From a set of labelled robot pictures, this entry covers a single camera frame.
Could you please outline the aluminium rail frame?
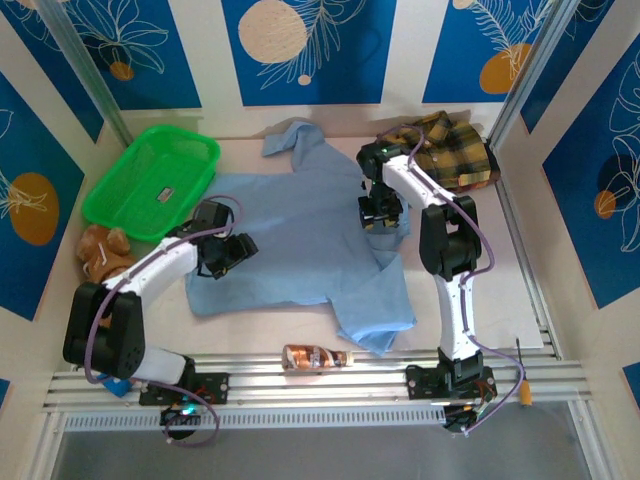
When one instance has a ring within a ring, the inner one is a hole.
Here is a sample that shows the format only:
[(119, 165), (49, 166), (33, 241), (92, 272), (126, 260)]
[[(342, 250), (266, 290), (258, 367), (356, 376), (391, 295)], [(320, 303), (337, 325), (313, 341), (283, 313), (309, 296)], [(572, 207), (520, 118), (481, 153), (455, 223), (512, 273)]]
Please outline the aluminium rail frame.
[[(199, 372), (230, 375), (229, 408), (404, 405), (409, 402), (406, 367), (433, 367), (437, 362), (434, 350), (394, 351), (383, 357), (357, 352), (354, 357), (351, 367), (305, 374), (284, 371), (279, 353), (194, 356)], [(534, 401), (592, 398), (578, 361), (560, 360), (547, 347), (526, 351), (523, 360)], [(43, 410), (139, 410), (139, 394), (140, 388), (136, 386), (126, 396), (117, 398), (104, 387), (89, 384), (81, 370), (60, 371), (53, 374)]]

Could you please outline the brown drink bottle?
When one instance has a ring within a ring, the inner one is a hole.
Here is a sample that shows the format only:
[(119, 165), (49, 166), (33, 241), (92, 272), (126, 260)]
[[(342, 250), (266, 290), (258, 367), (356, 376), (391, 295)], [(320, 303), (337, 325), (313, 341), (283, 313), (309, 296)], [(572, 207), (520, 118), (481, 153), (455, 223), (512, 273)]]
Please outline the brown drink bottle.
[(354, 357), (349, 351), (289, 344), (283, 347), (281, 361), (285, 371), (324, 371), (350, 367), (354, 364)]

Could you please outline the orange handled screwdriver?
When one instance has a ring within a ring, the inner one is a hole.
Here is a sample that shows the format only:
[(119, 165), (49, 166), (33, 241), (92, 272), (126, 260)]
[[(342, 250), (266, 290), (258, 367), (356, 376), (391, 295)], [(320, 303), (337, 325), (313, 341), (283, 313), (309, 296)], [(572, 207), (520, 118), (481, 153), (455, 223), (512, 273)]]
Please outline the orange handled screwdriver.
[(520, 339), (516, 338), (516, 350), (519, 361), (519, 401), (520, 405), (523, 407), (532, 407), (533, 406), (533, 396), (531, 392), (531, 387), (529, 381), (527, 379), (526, 368), (524, 366)]

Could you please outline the brown teddy bear plush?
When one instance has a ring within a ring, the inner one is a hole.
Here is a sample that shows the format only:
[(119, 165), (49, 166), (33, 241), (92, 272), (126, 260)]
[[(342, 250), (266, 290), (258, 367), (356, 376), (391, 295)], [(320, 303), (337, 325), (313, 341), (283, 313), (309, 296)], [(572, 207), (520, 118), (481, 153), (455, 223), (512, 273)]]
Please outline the brown teddy bear plush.
[(115, 277), (136, 262), (127, 235), (121, 228), (92, 224), (83, 232), (76, 255), (92, 283), (100, 284)]

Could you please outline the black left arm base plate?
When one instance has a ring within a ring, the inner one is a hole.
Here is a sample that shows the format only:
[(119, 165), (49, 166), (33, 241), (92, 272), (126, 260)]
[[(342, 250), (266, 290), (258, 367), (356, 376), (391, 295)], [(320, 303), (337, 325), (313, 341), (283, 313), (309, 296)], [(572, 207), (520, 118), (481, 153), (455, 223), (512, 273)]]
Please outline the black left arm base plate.
[[(224, 405), (229, 393), (229, 378), (228, 373), (188, 373), (177, 386), (211, 405)], [(156, 385), (146, 385), (139, 397), (139, 404), (142, 406), (182, 405), (187, 402), (194, 403), (194, 400), (187, 394)]]

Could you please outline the yellow black plaid shirt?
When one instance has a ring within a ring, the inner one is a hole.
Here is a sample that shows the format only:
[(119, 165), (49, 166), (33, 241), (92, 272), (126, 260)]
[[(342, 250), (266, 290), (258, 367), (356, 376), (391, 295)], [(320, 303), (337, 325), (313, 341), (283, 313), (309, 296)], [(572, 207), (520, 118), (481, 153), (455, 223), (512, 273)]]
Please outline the yellow black plaid shirt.
[(452, 120), (444, 111), (393, 127), (377, 140), (413, 153), (417, 165), (452, 193), (489, 186), (486, 143), (469, 122)]

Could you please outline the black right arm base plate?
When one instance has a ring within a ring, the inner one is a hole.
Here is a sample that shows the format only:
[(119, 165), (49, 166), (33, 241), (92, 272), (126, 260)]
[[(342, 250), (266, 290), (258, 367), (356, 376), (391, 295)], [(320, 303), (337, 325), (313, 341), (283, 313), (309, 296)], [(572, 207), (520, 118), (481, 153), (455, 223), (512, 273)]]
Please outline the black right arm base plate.
[(411, 400), (490, 401), (497, 396), (496, 386), (490, 382), (493, 372), (489, 367), (457, 378), (451, 369), (443, 365), (434, 368), (409, 365), (405, 369), (405, 377)]

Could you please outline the green plastic basket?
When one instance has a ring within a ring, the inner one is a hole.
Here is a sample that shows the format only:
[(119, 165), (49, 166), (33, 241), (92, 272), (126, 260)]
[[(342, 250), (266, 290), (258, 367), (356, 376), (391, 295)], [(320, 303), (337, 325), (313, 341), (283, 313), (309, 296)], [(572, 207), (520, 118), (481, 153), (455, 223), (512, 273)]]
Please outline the green plastic basket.
[[(140, 134), (84, 200), (85, 219), (121, 228), (134, 240), (158, 243), (181, 224), (216, 174), (216, 140), (179, 127), (158, 125)], [(160, 203), (164, 187), (174, 189)]]

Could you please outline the aluminium corner post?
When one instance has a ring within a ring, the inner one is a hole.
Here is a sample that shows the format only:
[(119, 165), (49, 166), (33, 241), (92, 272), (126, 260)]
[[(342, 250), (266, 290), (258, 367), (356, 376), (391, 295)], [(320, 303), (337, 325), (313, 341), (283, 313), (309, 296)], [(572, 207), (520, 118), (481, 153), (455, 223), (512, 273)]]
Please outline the aluminium corner post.
[(101, 117), (109, 124), (119, 142), (128, 147), (133, 142), (133, 136), (64, 6), (57, 0), (33, 0), (33, 3)]
[(508, 136), (513, 122), (519, 116), (522, 105), (529, 97), (550, 55), (563, 35), (580, 0), (554, 0), (549, 16), (541, 26), (524, 66), (513, 83), (501, 111), (487, 138), (491, 151), (497, 154), (501, 143)]

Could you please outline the grey metal panel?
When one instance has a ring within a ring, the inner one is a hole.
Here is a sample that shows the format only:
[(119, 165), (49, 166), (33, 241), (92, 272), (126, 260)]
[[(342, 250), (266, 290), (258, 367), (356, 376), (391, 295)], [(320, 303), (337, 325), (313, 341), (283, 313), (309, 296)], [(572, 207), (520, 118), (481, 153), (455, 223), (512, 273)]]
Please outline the grey metal panel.
[(566, 438), (453, 439), (429, 428), (236, 430), (181, 449), (144, 432), (64, 436), (52, 480), (591, 480)]

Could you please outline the blue and orange toy block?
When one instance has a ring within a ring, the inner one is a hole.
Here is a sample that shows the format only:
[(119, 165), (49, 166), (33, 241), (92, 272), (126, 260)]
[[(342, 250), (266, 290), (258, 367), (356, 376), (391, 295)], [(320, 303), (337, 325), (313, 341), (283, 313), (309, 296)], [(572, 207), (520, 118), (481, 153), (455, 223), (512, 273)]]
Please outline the blue and orange toy block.
[(107, 391), (118, 398), (128, 394), (134, 385), (134, 381), (131, 379), (118, 379), (106, 374), (98, 375), (97, 380)]

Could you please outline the aluminium side rail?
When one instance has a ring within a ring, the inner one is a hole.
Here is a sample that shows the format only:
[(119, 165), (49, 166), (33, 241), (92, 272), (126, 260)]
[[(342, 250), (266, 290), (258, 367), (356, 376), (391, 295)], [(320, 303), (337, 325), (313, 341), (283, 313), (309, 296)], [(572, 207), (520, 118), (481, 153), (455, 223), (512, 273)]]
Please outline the aluminium side rail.
[(551, 345), (552, 356), (556, 360), (565, 360), (562, 346), (559, 343), (556, 329), (553, 325), (550, 311), (539, 281), (535, 276), (531, 264), (524, 237), (520, 228), (520, 222), (516, 204), (512, 198), (509, 181), (505, 169), (501, 167), (501, 178), (498, 180), (496, 191), (501, 202), (501, 208), (515, 249), (521, 275), (523, 277), (531, 307), (535, 316), (539, 332), (548, 339)]

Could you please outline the light blue long sleeve shirt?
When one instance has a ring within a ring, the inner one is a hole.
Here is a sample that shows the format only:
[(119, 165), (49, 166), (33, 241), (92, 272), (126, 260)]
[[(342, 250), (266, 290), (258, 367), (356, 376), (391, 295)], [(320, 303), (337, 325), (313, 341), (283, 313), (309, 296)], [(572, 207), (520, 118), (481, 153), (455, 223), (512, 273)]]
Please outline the light blue long sleeve shirt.
[(382, 355), (416, 323), (398, 252), (410, 233), (408, 215), (401, 213), (396, 227), (363, 229), (361, 169), (318, 126), (296, 121), (267, 136), (262, 154), (286, 150), (289, 173), (220, 175), (208, 188), (208, 195), (242, 204), (240, 230), (258, 251), (219, 280), (188, 274), (189, 307), (196, 316), (213, 316), (328, 303), (340, 336)]

